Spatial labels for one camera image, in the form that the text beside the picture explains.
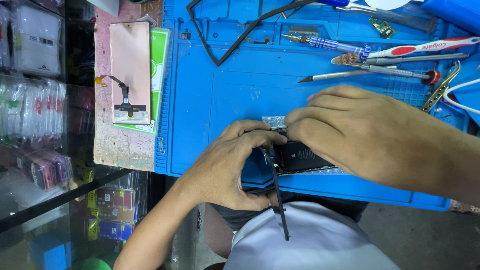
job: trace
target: white cable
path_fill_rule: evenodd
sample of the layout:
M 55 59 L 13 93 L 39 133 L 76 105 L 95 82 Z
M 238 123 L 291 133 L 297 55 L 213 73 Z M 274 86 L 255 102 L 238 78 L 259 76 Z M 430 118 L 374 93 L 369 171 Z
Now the white cable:
M 453 90 L 457 90 L 459 88 L 462 88 L 464 86 L 469 86 L 469 85 L 472 85 L 472 84 L 476 84 L 476 83 L 480 83 L 480 79 L 476 79 L 476 80 L 473 80 L 473 81 L 469 81 L 467 83 L 464 83 L 464 84 L 460 84 L 460 85 L 457 85 L 457 86 L 454 86 L 452 88 L 449 88 L 448 90 L 446 90 L 443 94 L 443 97 L 446 101 L 448 101 L 448 103 L 452 104 L 452 105 L 455 105 L 461 109 L 464 109 L 464 110 L 468 110 L 470 112 L 474 112 L 476 114 L 480 114 L 480 110 L 476 110 L 476 109 L 472 109 L 470 107 L 467 107 L 467 106 L 464 106 L 462 104 L 458 104 L 457 102 L 451 100 L 447 95 L 448 93 L 452 92 Z

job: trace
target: black rubber gasket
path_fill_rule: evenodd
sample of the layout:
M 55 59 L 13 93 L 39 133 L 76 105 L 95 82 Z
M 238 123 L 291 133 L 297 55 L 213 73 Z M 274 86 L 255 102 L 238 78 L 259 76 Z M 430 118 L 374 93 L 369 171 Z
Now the black rubber gasket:
M 232 46 L 225 52 L 225 54 L 222 56 L 222 58 L 220 59 L 216 59 L 212 53 L 210 52 L 210 50 L 208 49 L 208 46 L 207 46 L 207 43 L 205 42 L 205 39 L 204 37 L 202 36 L 202 32 L 200 31 L 200 29 L 198 28 L 198 25 L 197 25 L 197 22 L 195 21 L 195 17 L 193 15 L 193 12 L 192 12 L 192 8 L 198 4 L 201 0 L 193 0 L 192 2 L 190 2 L 190 4 L 187 5 L 187 12 L 188 12 L 188 15 L 190 15 L 190 19 L 192 20 L 193 22 L 193 25 L 195 26 L 195 29 L 197 29 L 197 33 L 198 33 L 198 36 L 200 37 L 200 39 L 202 40 L 202 43 L 205 47 L 205 50 L 207 51 L 208 53 L 208 56 L 210 56 L 210 59 L 212 59 L 213 63 L 215 63 L 216 66 L 220 66 L 226 59 L 227 57 L 233 52 L 233 50 L 238 47 L 238 45 L 247 37 L 248 34 L 250 34 L 250 32 L 253 30 L 253 28 L 255 26 L 257 26 L 257 24 L 261 21 L 263 21 L 264 19 L 267 19 L 267 18 L 270 18 L 274 15 L 277 15 L 277 14 L 280 14 L 282 12 L 285 12 L 287 10 L 291 10 L 291 9 L 295 9 L 297 7 L 302 7 L 304 5 L 307 5 L 307 4 L 310 4 L 310 3 L 313 3 L 313 2 L 317 2 L 317 0 L 301 0 L 301 1 L 297 1 L 297 2 L 294 2 L 294 3 L 291 3 L 291 4 L 288 4 L 288 5 L 285 5 L 283 7 L 280 7 L 280 8 L 277 8 L 275 10 L 272 10 L 270 12 L 267 12 L 265 14 L 263 14 L 262 16 L 260 16 L 260 18 L 256 19 L 255 21 L 253 21 L 250 26 L 245 30 L 245 32 L 243 32 L 243 34 L 240 35 L 240 37 L 232 44 Z

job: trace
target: metal tweezers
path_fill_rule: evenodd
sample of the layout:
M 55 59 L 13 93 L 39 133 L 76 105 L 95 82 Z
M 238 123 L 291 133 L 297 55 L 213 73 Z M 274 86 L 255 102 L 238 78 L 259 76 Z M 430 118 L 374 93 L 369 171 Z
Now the metal tweezers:
M 460 61 L 455 62 L 455 69 L 450 73 L 435 89 L 435 91 L 430 95 L 427 101 L 420 107 L 420 110 L 429 113 L 433 106 L 438 102 L 442 97 L 444 92 L 450 87 L 449 83 L 457 76 L 460 72 L 461 64 Z

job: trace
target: pink wooden surface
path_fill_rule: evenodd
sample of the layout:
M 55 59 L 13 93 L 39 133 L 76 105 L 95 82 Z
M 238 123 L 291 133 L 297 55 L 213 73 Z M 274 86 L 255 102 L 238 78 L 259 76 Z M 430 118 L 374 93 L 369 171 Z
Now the pink wooden surface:
M 118 17 L 95 8 L 95 77 L 110 75 L 111 23 L 133 22 L 140 18 L 140 5 L 120 0 Z M 94 160 L 97 164 L 118 166 L 142 171 L 153 171 L 154 139 L 128 131 L 114 129 L 111 125 L 111 80 L 104 78 L 102 85 L 95 85 L 95 145 Z

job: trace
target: small circuit board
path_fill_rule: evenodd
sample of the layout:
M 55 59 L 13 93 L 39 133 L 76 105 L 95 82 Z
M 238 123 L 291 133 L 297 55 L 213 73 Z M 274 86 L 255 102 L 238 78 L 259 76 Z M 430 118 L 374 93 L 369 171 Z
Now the small circuit board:
M 373 17 L 368 19 L 368 21 L 375 29 L 377 29 L 382 38 L 391 38 L 392 35 L 396 33 L 396 30 L 387 21 L 380 22 Z

